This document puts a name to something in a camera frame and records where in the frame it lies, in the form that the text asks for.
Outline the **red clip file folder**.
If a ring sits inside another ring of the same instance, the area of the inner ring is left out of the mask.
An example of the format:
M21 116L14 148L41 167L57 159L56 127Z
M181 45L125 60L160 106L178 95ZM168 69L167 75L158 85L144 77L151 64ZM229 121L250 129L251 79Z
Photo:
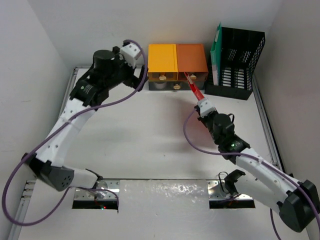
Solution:
M187 72L184 72L184 75L188 81L188 84L189 84L191 91L193 92L193 94L195 95L195 97L197 99L197 103L200 103L205 98L205 96L200 91L200 89L194 84L194 82L191 79L191 76Z

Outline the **transparent grey drawer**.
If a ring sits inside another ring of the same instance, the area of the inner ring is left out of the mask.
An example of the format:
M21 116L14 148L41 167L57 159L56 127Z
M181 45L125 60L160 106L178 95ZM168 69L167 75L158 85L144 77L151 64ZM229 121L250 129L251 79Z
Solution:
M149 81L148 87L150 91L173 91L175 81Z
M205 88L205 81L194 81L193 84L199 89L203 90ZM188 81L177 81L173 88L179 91L188 91L190 90L190 85Z

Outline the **green clip file folder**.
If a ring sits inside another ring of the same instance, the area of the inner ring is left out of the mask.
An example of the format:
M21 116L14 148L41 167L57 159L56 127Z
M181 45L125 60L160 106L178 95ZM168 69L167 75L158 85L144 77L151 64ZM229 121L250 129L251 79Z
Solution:
M213 44L210 49L212 78L213 78L212 81L215 86L219 85L221 52L222 52L222 26L221 26L221 23L219 23L219 25L216 28Z

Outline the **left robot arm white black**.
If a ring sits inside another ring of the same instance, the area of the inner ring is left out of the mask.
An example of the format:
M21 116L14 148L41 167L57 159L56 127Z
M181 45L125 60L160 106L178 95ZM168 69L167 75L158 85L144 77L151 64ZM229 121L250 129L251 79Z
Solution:
M97 50L93 63L75 83L64 110L47 138L35 150L24 155L22 161L37 178L58 192L68 187L92 189L101 176L88 169L65 166L65 158L73 140L85 123L99 108L112 89L120 84L140 91L147 81L148 68L143 65L135 76L137 61L145 56L141 47L125 40L122 47Z

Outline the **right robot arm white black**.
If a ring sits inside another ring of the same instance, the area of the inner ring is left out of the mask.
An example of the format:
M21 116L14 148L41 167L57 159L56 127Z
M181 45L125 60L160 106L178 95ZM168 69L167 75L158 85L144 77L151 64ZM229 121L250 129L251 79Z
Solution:
M231 194L246 194L274 210L291 230L302 232L320 213L317 187L300 181L265 161L235 134L232 114L209 113L198 120L208 129L218 151L238 169L224 179Z

